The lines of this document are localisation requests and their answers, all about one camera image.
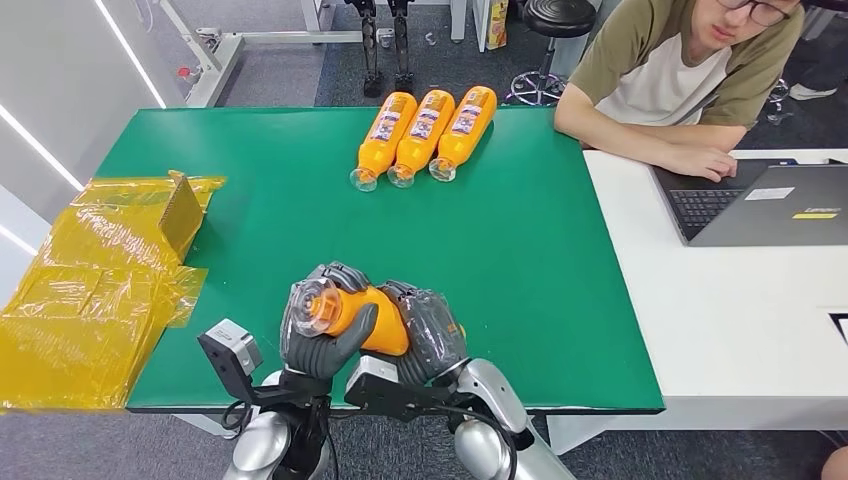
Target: orange juice bottle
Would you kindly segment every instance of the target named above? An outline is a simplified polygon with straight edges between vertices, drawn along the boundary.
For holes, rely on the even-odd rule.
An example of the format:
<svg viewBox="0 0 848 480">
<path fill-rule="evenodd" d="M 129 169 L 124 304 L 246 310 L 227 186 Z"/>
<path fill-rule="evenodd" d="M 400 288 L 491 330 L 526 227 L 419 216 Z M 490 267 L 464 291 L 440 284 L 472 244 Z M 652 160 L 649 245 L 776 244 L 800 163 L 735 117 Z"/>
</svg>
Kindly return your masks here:
<svg viewBox="0 0 848 480">
<path fill-rule="evenodd" d="M 389 168 L 389 180 L 394 186 L 412 186 L 415 174 L 430 163 L 455 105 L 453 95 L 443 90 L 431 90 L 424 97 L 415 113 L 415 120 L 409 124 L 406 135 L 398 144 L 397 160 Z"/>
<path fill-rule="evenodd" d="M 283 320 L 291 322 L 306 337 L 322 333 L 337 337 L 350 327 L 356 313 L 367 303 L 377 305 L 377 322 L 362 348 L 403 355 L 409 348 L 403 317 L 389 297 L 372 286 L 364 292 L 347 293 L 328 278 L 303 280 L 292 285 Z"/>
<path fill-rule="evenodd" d="M 472 87 L 459 102 L 450 123 L 450 130 L 439 139 L 439 156 L 430 162 L 430 174 L 442 182 L 456 177 L 456 168 L 465 163 L 492 117 L 498 104 L 491 88 Z"/>
<path fill-rule="evenodd" d="M 363 192 L 377 188 L 377 177 L 395 160 L 397 144 L 417 106 L 415 97 L 408 93 L 394 92 L 386 98 L 368 136 L 359 146 L 356 169 L 350 172 L 350 182 L 354 187 Z"/>
</svg>

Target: plastic bag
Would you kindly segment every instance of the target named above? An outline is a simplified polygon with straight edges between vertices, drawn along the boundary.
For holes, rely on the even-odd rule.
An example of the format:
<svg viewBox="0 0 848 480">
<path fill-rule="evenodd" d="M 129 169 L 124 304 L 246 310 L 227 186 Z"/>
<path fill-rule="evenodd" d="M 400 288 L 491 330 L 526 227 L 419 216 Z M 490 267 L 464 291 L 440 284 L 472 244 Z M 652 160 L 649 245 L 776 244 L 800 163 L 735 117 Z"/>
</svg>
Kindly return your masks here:
<svg viewBox="0 0 848 480">
<path fill-rule="evenodd" d="M 0 313 L 0 407 L 117 409 L 206 270 L 182 265 L 221 177 L 92 180 Z"/>
</svg>

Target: light strip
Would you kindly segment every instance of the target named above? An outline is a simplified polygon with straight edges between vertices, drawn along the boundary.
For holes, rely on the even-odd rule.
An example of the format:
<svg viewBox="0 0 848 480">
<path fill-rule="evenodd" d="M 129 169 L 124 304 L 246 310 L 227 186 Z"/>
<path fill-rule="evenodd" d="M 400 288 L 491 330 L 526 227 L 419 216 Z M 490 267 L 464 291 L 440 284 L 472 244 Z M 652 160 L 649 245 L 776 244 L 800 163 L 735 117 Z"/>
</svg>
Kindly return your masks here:
<svg viewBox="0 0 848 480">
<path fill-rule="evenodd" d="M 27 244 L 26 242 L 24 242 L 23 240 L 21 240 L 21 239 L 20 239 L 20 237 L 18 237 L 18 236 L 17 236 L 17 235 L 15 235 L 14 233 L 10 232 L 10 231 L 9 231 L 9 229 L 7 229 L 6 227 L 4 227 L 3 225 L 0 225 L 0 235 L 3 235 L 4 237 L 6 237 L 6 238 L 8 238 L 9 240 L 11 240 L 11 241 L 12 241 L 12 243 L 14 243 L 15 245 L 17 245 L 17 246 L 21 247 L 22 249 L 24 249 L 24 251 L 25 251 L 25 252 L 27 252 L 28 254 L 32 255 L 33 257 L 35 256 L 35 254 L 36 254 L 36 253 L 38 253 L 38 251 L 36 251 L 34 248 L 32 248 L 31 246 L 29 246 L 29 244 Z"/>
<path fill-rule="evenodd" d="M 65 177 L 65 180 L 67 180 L 68 183 L 73 185 L 73 187 L 76 188 L 78 191 L 82 191 L 82 184 L 79 183 L 79 180 L 74 178 L 74 176 L 71 175 L 71 172 L 69 172 L 68 169 L 66 169 L 61 163 L 59 163 L 59 160 L 56 160 L 56 157 L 54 157 L 53 154 L 48 152 L 47 149 L 44 148 L 44 145 L 42 145 L 38 140 L 36 140 L 35 137 L 33 137 L 32 134 L 29 133 L 29 131 L 27 131 L 27 129 L 24 128 L 24 126 L 21 125 L 21 123 L 18 122 L 18 120 L 3 107 L 3 105 L 0 105 L 0 118 L 6 120 L 6 123 L 8 123 L 9 126 L 12 127 L 12 129 L 18 132 L 18 135 L 20 135 L 24 140 L 26 140 L 26 142 L 32 148 L 34 148 L 39 155 L 41 155 L 41 158 L 46 160 L 51 167 L 53 167 L 57 172 L 59 172 L 59 174 Z"/>
<path fill-rule="evenodd" d="M 130 57 L 130 60 L 135 65 L 135 69 L 138 70 L 138 74 L 141 75 L 144 83 L 147 84 L 147 88 L 150 89 L 150 93 L 153 94 L 153 98 L 156 99 L 156 103 L 159 104 L 160 108 L 165 108 L 165 101 L 162 100 L 162 96 L 159 95 L 159 91 L 156 90 L 156 87 L 153 85 L 153 82 L 150 80 L 150 76 L 147 75 L 147 72 L 144 71 L 144 67 L 141 66 L 141 62 L 138 61 L 138 57 L 133 53 L 132 48 L 130 48 L 130 44 L 127 42 L 127 39 L 124 38 L 124 34 L 121 33 L 121 30 L 118 28 L 118 24 L 115 23 L 115 19 L 112 18 L 112 15 L 109 14 L 109 10 L 106 10 L 106 5 L 103 5 L 103 0 L 94 0 L 94 3 L 97 5 L 97 8 L 100 10 L 100 13 L 103 14 L 103 18 L 106 19 L 106 23 L 109 24 L 109 28 L 112 29 L 112 33 L 118 37 L 118 41 L 121 42 L 121 46 L 124 47 L 124 51 L 127 52 L 127 56 Z"/>
</svg>

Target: white wall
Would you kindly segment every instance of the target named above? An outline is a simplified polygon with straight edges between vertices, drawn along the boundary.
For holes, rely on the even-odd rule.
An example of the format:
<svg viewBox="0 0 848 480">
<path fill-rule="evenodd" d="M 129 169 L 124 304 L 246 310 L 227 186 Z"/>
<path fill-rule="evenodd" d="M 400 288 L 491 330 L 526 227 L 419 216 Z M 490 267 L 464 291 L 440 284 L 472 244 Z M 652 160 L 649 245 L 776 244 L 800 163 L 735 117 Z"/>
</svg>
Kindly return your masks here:
<svg viewBox="0 0 848 480">
<path fill-rule="evenodd" d="M 166 105 L 184 104 L 133 0 L 105 0 Z M 159 108 L 94 0 L 4 2 L 0 105 L 81 183 L 139 108 Z M 0 120 L 0 185 L 48 222 L 74 189 Z"/>
<path fill-rule="evenodd" d="M 35 212 L 0 187 L 0 226 L 38 250 L 50 225 Z M 32 255 L 9 238 L 0 235 L 0 310 L 6 306 L 18 282 L 32 261 Z"/>
</svg>

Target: bottle label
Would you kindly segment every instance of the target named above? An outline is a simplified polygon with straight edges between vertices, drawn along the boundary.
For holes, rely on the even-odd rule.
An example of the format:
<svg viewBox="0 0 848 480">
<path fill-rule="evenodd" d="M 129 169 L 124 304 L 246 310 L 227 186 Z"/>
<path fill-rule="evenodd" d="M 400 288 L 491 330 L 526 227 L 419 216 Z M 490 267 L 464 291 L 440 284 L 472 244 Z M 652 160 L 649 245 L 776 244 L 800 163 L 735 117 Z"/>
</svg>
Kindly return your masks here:
<svg viewBox="0 0 848 480">
<path fill-rule="evenodd" d="M 403 112 L 403 107 L 405 105 L 406 98 L 392 97 L 389 103 L 383 107 L 383 110 L 380 112 L 380 119 L 371 131 L 371 138 L 374 140 L 388 142 L 392 133 L 395 131 L 395 125 L 400 119 L 400 114 Z"/>
<path fill-rule="evenodd" d="M 422 140 L 427 140 L 430 138 L 430 134 L 433 133 L 433 124 L 436 123 L 438 118 L 438 111 L 431 110 L 429 108 L 422 108 L 421 111 L 418 112 L 418 118 L 415 119 L 415 124 L 412 126 L 412 129 L 409 130 L 409 135 L 418 137 Z"/>
<path fill-rule="evenodd" d="M 427 140 L 433 133 L 433 124 L 439 119 L 439 114 L 445 106 L 443 95 L 428 95 L 424 99 L 424 105 L 418 112 L 418 118 L 409 130 L 409 135 Z"/>
<path fill-rule="evenodd" d="M 451 131 L 470 135 L 471 130 L 474 128 L 474 123 L 477 121 L 480 112 L 483 111 L 482 107 L 488 97 L 489 92 L 483 92 L 483 94 L 471 92 L 471 95 L 468 96 L 468 101 L 462 105 L 456 121 L 453 122 Z"/>
</svg>

